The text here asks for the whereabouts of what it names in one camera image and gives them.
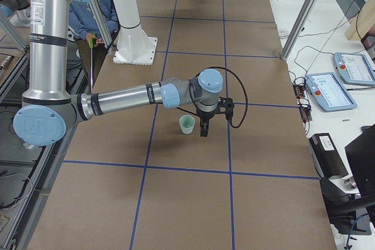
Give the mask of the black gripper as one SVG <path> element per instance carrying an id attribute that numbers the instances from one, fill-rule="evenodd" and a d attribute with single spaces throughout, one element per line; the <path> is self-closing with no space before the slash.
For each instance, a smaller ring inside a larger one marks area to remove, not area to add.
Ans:
<path id="1" fill-rule="evenodd" d="M 200 136 L 207 137 L 209 133 L 209 120 L 215 116 L 216 111 L 206 112 L 197 108 L 196 114 L 200 118 Z"/>

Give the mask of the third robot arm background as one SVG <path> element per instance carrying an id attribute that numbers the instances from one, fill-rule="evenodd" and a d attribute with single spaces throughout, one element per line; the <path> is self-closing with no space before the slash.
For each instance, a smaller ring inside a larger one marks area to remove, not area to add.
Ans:
<path id="1" fill-rule="evenodd" d="M 30 18 L 30 2 L 28 0 L 1 0 L 1 12 L 7 17 L 14 14 L 21 19 Z"/>

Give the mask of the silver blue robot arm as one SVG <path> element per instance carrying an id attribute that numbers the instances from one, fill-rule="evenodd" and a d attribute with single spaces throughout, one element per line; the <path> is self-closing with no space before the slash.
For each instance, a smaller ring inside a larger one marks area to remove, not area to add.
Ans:
<path id="1" fill-rule="evenodd" d="M 66 91 L 66 57 L 71 1 L 30 0 L 29 88 L 13 120 L 13 128 L 23 141 L 51 145 L 81 121 L 150 104 L 166 108 L 195 105 L 200 134 L 206 136 L 210 119 L 231 107 L 231 101 L 220 95 L 223 76 L 217 67 L 205 69 L 188 81 L 170 79 L 108 93 L 70 95 Z"/>

